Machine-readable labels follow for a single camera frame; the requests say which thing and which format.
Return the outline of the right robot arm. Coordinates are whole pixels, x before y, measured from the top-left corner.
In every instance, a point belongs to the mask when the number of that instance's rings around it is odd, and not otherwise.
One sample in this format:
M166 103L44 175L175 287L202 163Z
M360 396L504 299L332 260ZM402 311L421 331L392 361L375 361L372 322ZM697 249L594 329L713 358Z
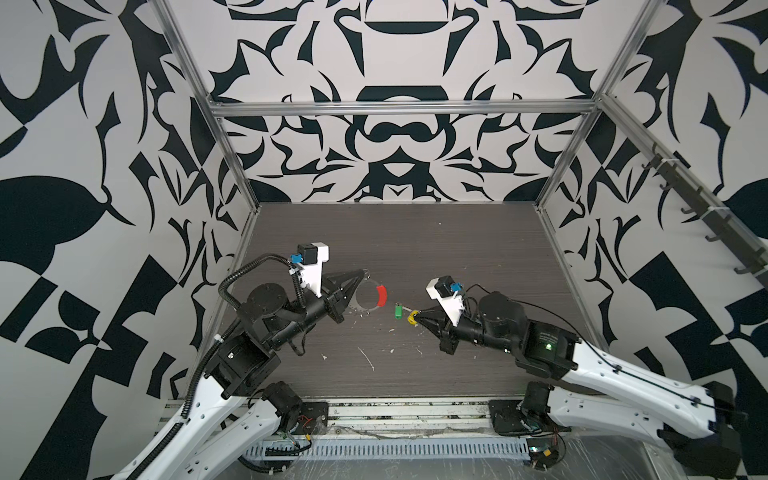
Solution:
M599 349L578 333L529 318L500 292L467 300L428 290L436 306L409 318L454 354L459 343L502 351L535 376L519 406L521 417L634 438L670 451L682 466L733 479L742 462L732 389L669 379Z

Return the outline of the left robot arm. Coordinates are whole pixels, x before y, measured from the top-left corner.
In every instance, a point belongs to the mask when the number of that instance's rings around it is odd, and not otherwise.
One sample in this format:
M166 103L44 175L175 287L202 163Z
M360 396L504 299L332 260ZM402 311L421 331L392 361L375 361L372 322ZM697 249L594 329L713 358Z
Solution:
M289 434L303 402L284 382L269 383L278 351L320 320L342 322L365 270L322 275L319 291L264 283L195 369L182 406L118 479L214 479L256 443Z

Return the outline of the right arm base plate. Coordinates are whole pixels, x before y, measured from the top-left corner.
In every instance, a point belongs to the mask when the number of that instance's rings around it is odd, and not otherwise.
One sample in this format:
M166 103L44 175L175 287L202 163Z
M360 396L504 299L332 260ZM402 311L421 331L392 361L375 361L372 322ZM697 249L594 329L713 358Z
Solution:
M501 436L522 437L571 432L572 428L555 423L549 417L545 400L501 400L488 402L494 432Z

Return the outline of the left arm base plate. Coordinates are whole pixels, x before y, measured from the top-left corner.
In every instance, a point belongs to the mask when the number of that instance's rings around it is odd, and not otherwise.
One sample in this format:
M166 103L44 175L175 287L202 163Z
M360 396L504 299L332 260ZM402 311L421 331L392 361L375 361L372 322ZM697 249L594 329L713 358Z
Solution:
M304 402L295 418L288 423L287 432L299 436L321 434L327 430L328 419L328 402Z

